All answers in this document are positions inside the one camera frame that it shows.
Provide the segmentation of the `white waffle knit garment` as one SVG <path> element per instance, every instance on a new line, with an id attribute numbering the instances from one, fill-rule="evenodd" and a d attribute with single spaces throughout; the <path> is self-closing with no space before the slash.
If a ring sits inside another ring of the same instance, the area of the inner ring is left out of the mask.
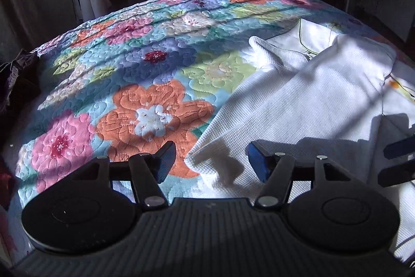
<path id="1" fill-rule="evenodd" d="M 387 44 L 300 20 L 249 39 L 258 70 L 244 80 L 186 156 L 219 197 L 254 198 L 246 148 L 299 160 L 326 155 L 373 188 L 392 165 L 385 146 L 414 134 L 414 68 Z"/>

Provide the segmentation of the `colourful floral quilted bedspread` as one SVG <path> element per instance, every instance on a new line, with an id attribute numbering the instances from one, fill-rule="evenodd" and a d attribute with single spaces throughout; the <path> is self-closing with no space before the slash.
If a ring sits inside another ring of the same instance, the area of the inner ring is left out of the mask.
<path id="1" fill-rule="evenodd" d="M 185 157 L 237 86 L 263 71 L 249 46 L 306 19 L 372 39 L 361 20 L 319 0 L 150 0 L 91 20 L 35 49 L 41 93 L 4 150 L 18 180 L 1 219 L 16 259 L 30 251 L 22 208 L 99 155 L 113 161 L 174 141 L 162 191 L 207 197 Z"/>

